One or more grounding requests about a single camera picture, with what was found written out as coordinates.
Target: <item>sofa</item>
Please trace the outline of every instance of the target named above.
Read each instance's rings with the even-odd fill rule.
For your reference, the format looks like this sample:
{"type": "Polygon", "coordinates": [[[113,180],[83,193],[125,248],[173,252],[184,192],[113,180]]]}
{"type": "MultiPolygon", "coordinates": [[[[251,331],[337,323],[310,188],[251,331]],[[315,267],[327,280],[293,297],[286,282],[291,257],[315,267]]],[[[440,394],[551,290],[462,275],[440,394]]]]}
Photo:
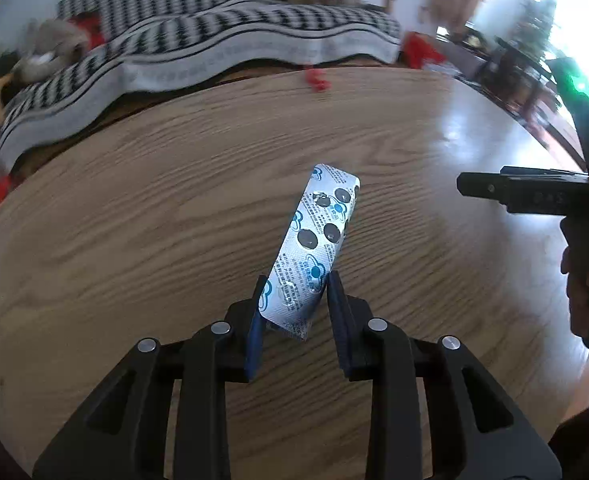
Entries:
{"type": "Polygon", "coordinates": [[[201,84],[249,60],[321,64],[365,55],[392,63],[399,24],[380,10],[287,0],[62,0],[57,16],[98,11],[106,43],[4,108],[0,160],[74,136],[132,92],[201,84]]]}

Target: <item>metal screw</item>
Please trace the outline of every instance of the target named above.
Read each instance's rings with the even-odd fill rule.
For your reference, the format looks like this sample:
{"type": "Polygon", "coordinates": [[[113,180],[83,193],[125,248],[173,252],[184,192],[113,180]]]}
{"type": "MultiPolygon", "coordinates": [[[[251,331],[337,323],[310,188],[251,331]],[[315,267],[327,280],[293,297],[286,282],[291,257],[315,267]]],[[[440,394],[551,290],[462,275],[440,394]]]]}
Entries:
{"type": "Polygon", "coordinates": [[[212,330],[213,334],[227,334],[230,332],[230,325],[225,321],[217,321],[212,323],[210,330],[212,330]]]}
{"type": "Polygon", "coordinates": [[[373,317],[370,321],[368,321],[368,327],[370,330],[374,330],[375,332],[383,332],[386,328],[388,328],[388,323],[385,322],[385,319],[381,319],[380,317],[373,317]]]}
{"type": "Polygon", "coordinates": [[[441,339],[441,344],[449,350],[457,350],[461,346],[461,341],[453,335],[447,335],[441,339]]]}
{"type": "Polygon", "coordinates": [[[157,348],[157,342],[149,337],[141,339],[136,345],[136,349],[144,353],[152,352],[155,348],[157,348]]]}

